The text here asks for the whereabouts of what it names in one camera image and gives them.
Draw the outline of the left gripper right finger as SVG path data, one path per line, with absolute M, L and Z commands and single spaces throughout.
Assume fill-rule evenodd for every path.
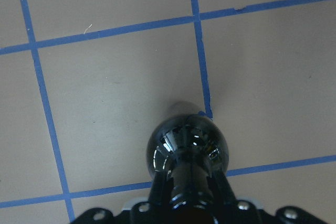
M 212 172 L 209 179 L 209 188 L 217 204 L 229 205 L 236 201 L 235 194 L 221 170 Z

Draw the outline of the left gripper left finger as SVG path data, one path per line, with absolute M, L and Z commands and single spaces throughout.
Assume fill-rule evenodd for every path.
M 167 208 L 167 173 L 165 171 L 155 172 L 148 202 L 156 208 Z

